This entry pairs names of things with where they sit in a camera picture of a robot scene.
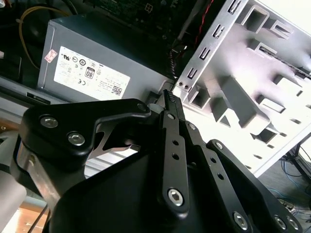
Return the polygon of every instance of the circuit board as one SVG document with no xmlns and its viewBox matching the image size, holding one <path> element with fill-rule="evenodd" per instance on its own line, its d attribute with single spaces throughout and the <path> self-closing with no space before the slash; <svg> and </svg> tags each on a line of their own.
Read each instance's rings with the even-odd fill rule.
<svg viewBox="0 0 311 233">
<path fill-rule="evenodd" d="M 187 20 L 195 0 L 87 0 L 130 27 L 172 43 Z"/>
</svg>

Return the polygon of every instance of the bolt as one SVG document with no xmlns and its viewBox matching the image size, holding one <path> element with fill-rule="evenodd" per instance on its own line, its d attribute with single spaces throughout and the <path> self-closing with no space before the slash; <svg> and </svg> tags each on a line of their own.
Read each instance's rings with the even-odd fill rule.
<svg viewBox="0 0 311 233">
<path fill-rule="evenodd" d="M 183 196 L 176 189 L 170 189 L 168 192 L 168 196 L 171 202 L 173 202 L 173 204 L 176 206 L 181 206 L 184 202 Z"/>
<path fill-rule="evenodd" d="M 194 126 L 194 124 L 189 123 L 190 128 L 192 128 L 193 130 L 196 130 L 196 127 Z"/>
<path fill-rule="evenodd" d="M 35 165 L 35 157 L 34 157 L 33 154 L 31 154 L 30 157 L 29 157 L 29 163 L 30 163 L 32 166 Z"/>
<path fill-rule="evenodd" d="M 86 140 L 81 134 L 74 132 L 68 135 L 68 141 L 75 146 L 81 146 Z"/>
<path fill-rule="evenodd" d="M 138 104 L 137 104 L 137 107 L 138 107 L 140 110 L 142 110 L 143 112 L 146 112 L 146 111 L 147 111 L 146 107 L 145 107 L 143 104 L 141 104 L 141 103 L 138 103 Z"/>
<path fill-rule="evenodd" d="M 283 230 L 286 229 L 286 225 L 282 219 L 280 219 L 278 216 L 275 216 L 274 219 L 275 219 L 276 223 L 280 226 L 280 228 L 282 228 Z"/>
<path fill-rule="evenodd" d="M 299 230 L 299 227 L 298 227 L 297 223 L 294 220 L 292 220 L 291 217 L 287 216 L 287 220 L 290 222 L 292 227 L 295 228 L 295 230 Z"/>
<path fill-rule="evenodd" d="M 168 113 L 167 116 L 168 116 L 170 119 L 172 119 L 172 120 L 175 119 L 175 117 L 174 117 L 172 114 L 170 114 L 170 113 Z"/>
<path fill-rule="evenodd" d="M 40 123 L 44 127 L 47 127 L 50 129 L 58 126 L 58 121 L 51 116 L 45 116 L 45 117 L 41 118 Z"/>
<path fill-rule="evenodd" d="M 244 231 L 246 231 L 248 229 L 248 225 L 247 222 L 245 220 L 245 218 L 240 215 L 238 212 L 233 212 L 233 218 L 235 223 Z"/>
<path fill-rule="evenodd" d="M 220 144 L 219 142 L 216 142 L 216 146 L 219 148 L 219 149 L 223 149 L 223 146 L 222 146 L 222 144 Z"/>
</svg>

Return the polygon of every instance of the yellow wire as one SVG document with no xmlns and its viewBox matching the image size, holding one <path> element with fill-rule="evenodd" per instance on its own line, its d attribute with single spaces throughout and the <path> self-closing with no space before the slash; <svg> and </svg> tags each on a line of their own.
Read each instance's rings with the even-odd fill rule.
<svg viewBox="0 0 311 233">
<path fill-rule="evenodd" d="M 29 15 L 30 13 L 34 12 L 34 11 L 37 11 L 37 10 L 50 10 L 50 11 L 54 11 L 56 13 L 59 13 L 63 16 L 66 16 L 68 17 L 69 14 L 64 12 L 64 11 L 61 11 L 61 10 L 58 10 L 58 9 L 54 9 L 54 8 L 50 8 L 50 7 L 46 7 L 46 6 L 34 6 L 34 7 L 31 7 L 29 9 L 27 9 L 23 14 L 22 16 L 20 17 L 20 22 L 19 22 L 19 25 L 18 25 L 18 33 L 19 33 L 19 37 L 20 37 L 20 40 L 21 40 L 21 43 L 23 45 L 23 48 L 25 50 L 25 53 L 29 59 L 29 61 L 31 62 L 31 64 L 33 64 L 33 66 L 37 69 L 40 69 L 39 67 L 37 67 L 34 63 L 34 61 L 31 59 L 30 57 L 30 54 L 28 53 L 28 50 L 27 50 L 27 47 L 26 47 L 26 44 L 25 44 L 25 40 L 24 40 L 24 37 L 23 37 L 23 31 L 22 31 L 22 25 L 23 25 L 23 21 L 25 19 L 25 17 L 27 15 Z"/>
</svg>

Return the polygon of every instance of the barcode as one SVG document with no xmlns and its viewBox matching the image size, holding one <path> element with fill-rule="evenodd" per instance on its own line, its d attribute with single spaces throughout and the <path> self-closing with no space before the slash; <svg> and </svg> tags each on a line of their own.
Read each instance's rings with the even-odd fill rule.
<svg viewBox="0 0 311 233">
<path fill-rule="evenodd" d="M 116 94 L 119 96 L 122 92 L 122 88 L 119 88 L 118 86 L 113 86 L 111 93 Z"/>
</svg>

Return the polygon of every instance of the white label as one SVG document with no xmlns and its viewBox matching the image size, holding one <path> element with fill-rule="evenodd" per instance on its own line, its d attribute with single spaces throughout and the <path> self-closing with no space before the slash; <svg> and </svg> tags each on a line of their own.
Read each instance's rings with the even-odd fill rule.
<svg viewBox="0 0 311 233">
<path fill-rule="evenodd" d="M 57 56 L 57 52 L 55 52 L 55 50 L 50 50 L 49 53 L 45 56 L 45 60 L 48 62 L 48 63 L 51 63 L 54 58 Z"/>
<path fill-rule="evenodd" d="M 54 81 L 98 100 L 118 100 L 130 77 L 61 46 Z"/>
</svg>

